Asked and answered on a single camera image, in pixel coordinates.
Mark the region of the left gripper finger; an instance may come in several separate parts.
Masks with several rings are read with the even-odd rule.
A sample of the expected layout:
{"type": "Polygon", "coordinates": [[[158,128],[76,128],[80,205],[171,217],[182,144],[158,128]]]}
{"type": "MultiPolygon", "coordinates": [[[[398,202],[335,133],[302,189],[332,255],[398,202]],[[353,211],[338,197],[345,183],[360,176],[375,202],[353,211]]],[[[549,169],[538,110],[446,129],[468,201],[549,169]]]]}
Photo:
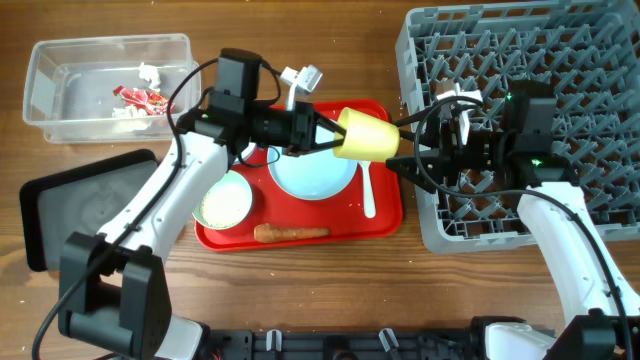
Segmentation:
{"type": "Polygon", "coordinates": [[[332,140],[332,141],[322,142],[322,143],[312,142],[309,146],[302,147],[300,150],[300,153],[311,154],[315,152],[325,151],[325,150],[340,147],[343,145],[343,143],[344,143],[343,139],[332,140]]]}
{"type": "Polygon", "coordinates": [[[340,126],[336,121],[329,119],[325,115],[320,112],[314,113],[314,120],[318,125],[323,127],[324,129],[331,131],[333,133],[338,133],[342,136],[346,135],[346,130],[340,126]]]}

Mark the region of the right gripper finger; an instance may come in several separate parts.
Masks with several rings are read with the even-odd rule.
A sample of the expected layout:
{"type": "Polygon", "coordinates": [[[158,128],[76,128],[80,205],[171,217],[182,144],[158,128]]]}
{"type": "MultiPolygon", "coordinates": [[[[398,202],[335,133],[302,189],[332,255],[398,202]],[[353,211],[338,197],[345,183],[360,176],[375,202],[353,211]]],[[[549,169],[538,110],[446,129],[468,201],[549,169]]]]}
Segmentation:
{"type": "MultiPolygon", "coordinates": [[[[387,169],[399,175],[399,177],[408,180],[422,190],[430,194],[436,193],[436,186],[422,175],[413,155],[402,155],[389,158],[385,161],[385,166],[387,169]]],[[[423,162],[423,167],[430,178],[440,184],[439,166],[423,162]]]]}
{"type": "Polygon", "coordinates": [[[405,125],[418,123],[420,120],[423,120],[423,119],[426,119],[426,123],[423,129],[423,132],[419,137],[419,143],[421,145],[434,145],[435,144],[435,113],[429,114],[429,110],[422,110],[413,115],[410,115],[406,118],[403,118],[394,122],[394,125],[399,128],[399,133],[401,138],[408,141],[414,141],[415,134],[407,130],[402,130],[402,127],[405,125]]]}

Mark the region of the light blue plate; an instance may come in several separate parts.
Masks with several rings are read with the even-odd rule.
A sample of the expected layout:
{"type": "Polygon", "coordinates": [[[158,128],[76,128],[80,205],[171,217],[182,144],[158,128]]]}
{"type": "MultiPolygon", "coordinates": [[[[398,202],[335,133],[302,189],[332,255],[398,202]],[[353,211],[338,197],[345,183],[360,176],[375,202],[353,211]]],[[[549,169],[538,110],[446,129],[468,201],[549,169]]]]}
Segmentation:
{"type": "Polygon", "coordinates": [[[267,152],[268,171],[276,185],[288,195],[307,201],[324,200],[344,190],[355,176],[355,160],[337,158],[333,150],[298,157],[284,148],[267,152]]]}

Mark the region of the yellow plastic cup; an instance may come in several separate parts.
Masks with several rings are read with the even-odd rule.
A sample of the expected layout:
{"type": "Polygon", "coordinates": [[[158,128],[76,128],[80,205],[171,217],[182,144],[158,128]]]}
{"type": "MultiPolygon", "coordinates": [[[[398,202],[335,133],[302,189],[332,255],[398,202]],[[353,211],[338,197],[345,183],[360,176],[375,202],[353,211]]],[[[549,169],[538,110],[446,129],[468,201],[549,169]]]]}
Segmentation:
{"type": "Polygon", "coordinates": [[[399,128],[382,119],[345,107],[337,123],[346,134],[335,134],[343,143],[333,149],[337,158],[384,163],[394,157],[399,148],[399,128]]]}

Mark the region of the white plastic spoon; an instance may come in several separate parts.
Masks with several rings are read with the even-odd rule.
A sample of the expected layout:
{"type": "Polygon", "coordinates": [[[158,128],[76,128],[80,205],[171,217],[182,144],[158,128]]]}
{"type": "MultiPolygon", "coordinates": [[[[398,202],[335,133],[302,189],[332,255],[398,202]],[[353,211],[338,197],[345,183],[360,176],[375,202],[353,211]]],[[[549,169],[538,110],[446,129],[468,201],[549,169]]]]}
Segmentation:
{"type": "Polygon", "coordinates": [[[370,165],[369,161],[358,162],[362,172],[362,185],[363,185],[363,209],[366,218],[372,219],[376,216],[376,205],[373,194],[373,187],[370,177],[370,165]]]}

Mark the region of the red snack wrapper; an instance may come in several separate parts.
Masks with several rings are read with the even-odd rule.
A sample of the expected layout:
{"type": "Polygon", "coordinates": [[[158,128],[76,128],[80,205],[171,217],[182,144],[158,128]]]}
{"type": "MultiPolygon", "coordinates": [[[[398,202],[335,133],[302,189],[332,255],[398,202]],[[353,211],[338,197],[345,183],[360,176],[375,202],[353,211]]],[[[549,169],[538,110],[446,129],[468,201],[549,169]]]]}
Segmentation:
{"type": "Polygon", "coordinates": [[[167,98],[153,90],[119,86],[113,94],[125,104],[122,108],[113,109],[114,117],[156,116],[174,110],[167,98]]]}

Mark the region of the light blue bowl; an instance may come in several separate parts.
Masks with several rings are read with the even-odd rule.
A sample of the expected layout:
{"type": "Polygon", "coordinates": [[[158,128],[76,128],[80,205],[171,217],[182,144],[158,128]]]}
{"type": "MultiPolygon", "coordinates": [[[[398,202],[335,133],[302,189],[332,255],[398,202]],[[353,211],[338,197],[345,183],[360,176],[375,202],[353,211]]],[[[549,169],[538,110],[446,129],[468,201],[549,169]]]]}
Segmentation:
{"type": "Polygon", "coordinates": [[[256,144],[253,142],[249,142],[247,147],[241,152],[240,156],[235,159],[234,165],[241,164],[242,162],[247,162],[248,159],[252,156],[255,148],[256,144]]]}

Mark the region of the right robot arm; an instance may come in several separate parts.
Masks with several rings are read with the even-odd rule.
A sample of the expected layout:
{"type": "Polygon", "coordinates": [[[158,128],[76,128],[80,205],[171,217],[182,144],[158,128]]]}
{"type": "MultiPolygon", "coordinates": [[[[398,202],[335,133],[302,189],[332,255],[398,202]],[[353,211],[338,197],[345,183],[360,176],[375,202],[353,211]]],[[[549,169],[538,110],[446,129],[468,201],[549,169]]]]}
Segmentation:
{"type": "Polygon", "coordinates": [[[553,337],[509,317],[476,317],[471,345],[478,359],[636,359],[639,295],[608,252],[589,215],[577,171],[552,151],[557,98],[551,85],[514,80],[501,129],[474,131],[469,113],[478,92],[456,83],[428,108],[396,122],[410,155],[388,169],[423,190],[453,190],[464,170],[491,170],[494,197],[512,202],[544,257],[559,294],[565,328],[553,337]]]}

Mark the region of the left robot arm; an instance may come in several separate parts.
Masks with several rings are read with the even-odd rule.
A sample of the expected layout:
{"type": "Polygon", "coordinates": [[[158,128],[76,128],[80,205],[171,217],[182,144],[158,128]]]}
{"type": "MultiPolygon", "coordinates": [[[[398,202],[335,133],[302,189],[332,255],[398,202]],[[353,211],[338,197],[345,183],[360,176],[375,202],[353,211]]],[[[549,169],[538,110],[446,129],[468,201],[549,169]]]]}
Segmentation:
{"type": "Polygon", "coordinates": [[[208,326],[174,314],[164,263],[205,193],[228,172],[250,141],[294,154],[328,150],[315,128],[345,128],[309,103],[285,110],[257,97],[261,56],[225,48],[213,59],[214,87],[179,119],[169,119],[167,156],[111,221],[92,235],[72,234],[63,246],[59,300],[34,339],[33,358],[51,323],[66,337],[129,359],[206,359],[208,326]]]}

